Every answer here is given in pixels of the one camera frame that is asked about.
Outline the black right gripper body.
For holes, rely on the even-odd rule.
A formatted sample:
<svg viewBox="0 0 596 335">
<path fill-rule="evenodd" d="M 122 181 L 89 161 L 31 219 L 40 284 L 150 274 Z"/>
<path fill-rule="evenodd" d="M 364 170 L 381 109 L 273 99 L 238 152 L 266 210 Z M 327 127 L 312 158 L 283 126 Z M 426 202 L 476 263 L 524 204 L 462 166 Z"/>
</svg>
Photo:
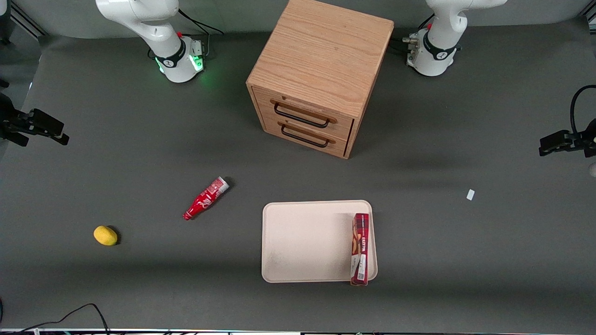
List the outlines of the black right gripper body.
<svg viewBox="0 0 596 335">
<path fill-rule="evenodd" d="M 17 144 L 21 147 L 26 147 L 28 137 L 22 135 L 21 132 L 27 132 L 28 127 L 26 121 L 32 117 L 33 111 L 22 112 L 17 110 L 11 99 L 0 94 L 0 137 L 2 140 L 7 140 Z"/>
</svg>

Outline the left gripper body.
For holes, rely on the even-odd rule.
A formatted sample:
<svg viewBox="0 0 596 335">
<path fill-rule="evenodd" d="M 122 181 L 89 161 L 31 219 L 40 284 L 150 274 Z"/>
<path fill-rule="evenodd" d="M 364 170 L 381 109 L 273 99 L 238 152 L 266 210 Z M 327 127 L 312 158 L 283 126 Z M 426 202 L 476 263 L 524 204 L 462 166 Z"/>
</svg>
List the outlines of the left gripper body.
<svg viewBox="0 0 596 335">
<path fill-rule="evenodd" d="M 574 118 L 570 118 L 572 130 L 566 134 L 568 145 L 565 151 L 583 151 L 586 158 L 596 155 L 596 119 L 592 119 L 584 131 L 578 132 Z"/>
</svg>

